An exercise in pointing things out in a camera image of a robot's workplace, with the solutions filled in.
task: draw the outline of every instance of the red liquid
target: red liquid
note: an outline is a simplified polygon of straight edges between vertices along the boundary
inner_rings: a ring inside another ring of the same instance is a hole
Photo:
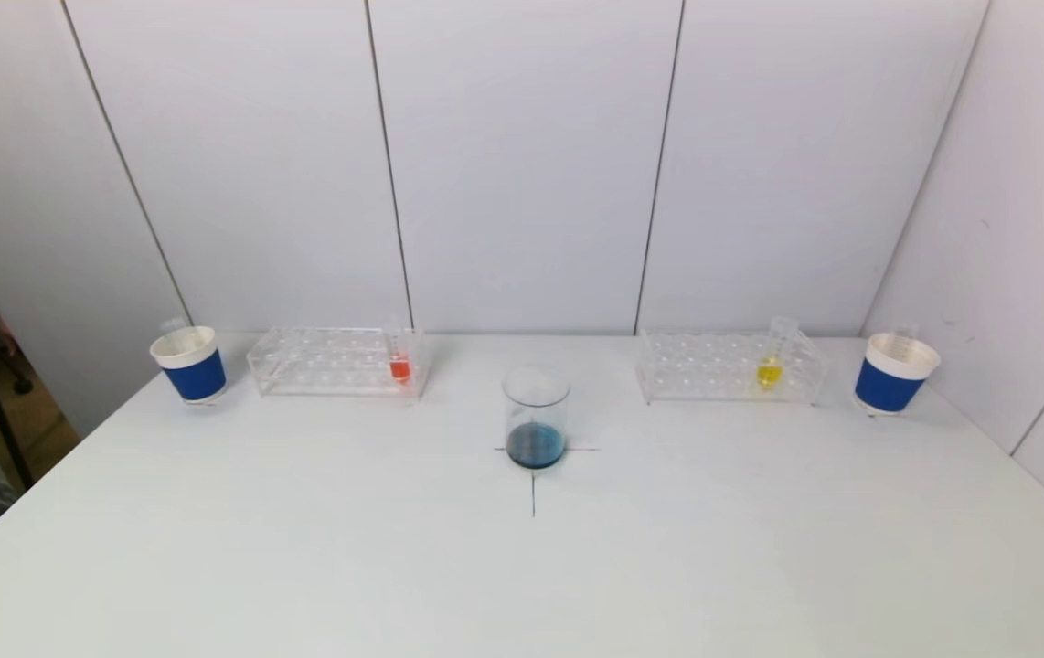
[[[402,357],[402,355],[396,355],[393,361],[388,363],[393,367],[393,379],[397,382],[407,382],[410,377],[412,377],[412,367],[408,366],[408,358]]]

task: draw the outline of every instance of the chair leg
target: chair leg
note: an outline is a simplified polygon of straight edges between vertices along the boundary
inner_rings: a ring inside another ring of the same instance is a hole
[[[30,470],[26,465],[26,459],[22,456],[22,449],[18,446],[17,439],[14,439],[14,429],[9,426],[9,420],[6,418],[6,409],[3,409],[3,403],[0,400],[0,430],[3,433],[3,442],[6,443],[6,449],[11,453],[11,462],[14,463],[14,470],[18,471],[18,476],[22,479],[22,486],[29,490],[33,487],[33,478],[30,476]]]
[[[26,375],[22,374],[22,371],[14,366],[14,361],[6,354],[0,354],[0,361],[6,367],[6,370],[10,371],[14,375],[14,392],[20,396],[25,396],[26,393],[33,391],[33,382],[30,382],[26,378]]]

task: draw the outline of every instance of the test tube rack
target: test tube rack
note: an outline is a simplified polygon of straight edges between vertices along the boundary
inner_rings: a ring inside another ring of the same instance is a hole
[[[757,367],[768,345],[766,332],[640,330],[636,366],[643,399],[798,401],[814,404],[831,359],[802,332],[794,333],[780,382],[763,391]]]
[[[429,378],[423,332],[400,334],[408,378],[393,376],[380,329],[270,329],[246,354],[258,392],[266,396],[339,396],[419,399]]]

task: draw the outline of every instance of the blue label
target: blue label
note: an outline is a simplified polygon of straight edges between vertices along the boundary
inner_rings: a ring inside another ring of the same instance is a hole
[[[168,375],[168,380],[171,380],[181,397],[187,400],[207,399],[226,385],[220,350],[213,350],[213,354],[205,361],[195,362],[188,368],[164,369],[164,374]]]
[[[908,406],[911,396],[920,391],[920,384],[923,383],[923,379],[902,379],[888,375],[864,358],[863,367],[859,370],[859,382],[856,382],[856,396],[864,404],[880,412],[903,412],[903,407]]]

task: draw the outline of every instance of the paper cup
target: paper cup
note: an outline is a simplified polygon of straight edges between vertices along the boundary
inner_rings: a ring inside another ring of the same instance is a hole
[[[166,333],[149,351],[187,403],[210,401],[224,392],[226,371],[217,351],[217,334],[208,326],[187,326]]]
[[[869,414],[892,416],[903,412],[920,391],[920,384],[941,363],[936,350],[911,338],[907,338],[910,347],[906,361],[891,357],[884,351],[891,337],[891,333],[876,333],[868,339],[868,354],[856,382],[856,399]]]

